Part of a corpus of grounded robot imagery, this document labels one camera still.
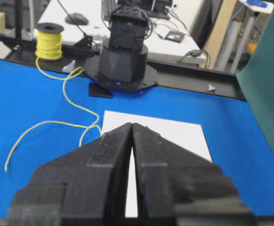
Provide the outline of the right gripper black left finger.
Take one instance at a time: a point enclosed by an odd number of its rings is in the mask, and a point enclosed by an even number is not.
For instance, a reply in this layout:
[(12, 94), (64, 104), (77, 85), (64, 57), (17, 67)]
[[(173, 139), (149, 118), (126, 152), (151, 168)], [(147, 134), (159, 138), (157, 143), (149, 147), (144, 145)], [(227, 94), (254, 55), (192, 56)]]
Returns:
[(103, 226), (123, 215), (132, 124), (51, 160), (13, 198), (10, 226)]

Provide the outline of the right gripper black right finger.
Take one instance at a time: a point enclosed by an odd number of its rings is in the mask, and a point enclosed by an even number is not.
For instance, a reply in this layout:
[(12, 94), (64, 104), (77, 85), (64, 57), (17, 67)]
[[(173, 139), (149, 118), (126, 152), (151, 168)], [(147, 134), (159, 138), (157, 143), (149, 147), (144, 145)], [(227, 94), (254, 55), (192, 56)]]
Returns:
[(254, 226), (220, 167), (133, 124), (138, 206), (148, 226)]

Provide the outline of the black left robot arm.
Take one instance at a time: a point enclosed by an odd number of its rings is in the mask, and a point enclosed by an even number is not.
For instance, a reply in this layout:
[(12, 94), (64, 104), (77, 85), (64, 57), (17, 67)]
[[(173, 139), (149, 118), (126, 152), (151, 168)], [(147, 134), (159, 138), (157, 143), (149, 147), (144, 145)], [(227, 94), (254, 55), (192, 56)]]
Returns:
[(110, 37), (102, 43), (99, 56), (85, 61), (86, 76), (106, 89), (137, 92), (154, 87), (157, 71), (147, 64), (144, 41), (151, 24), (139, 0), (122, 0), (110, 16)]

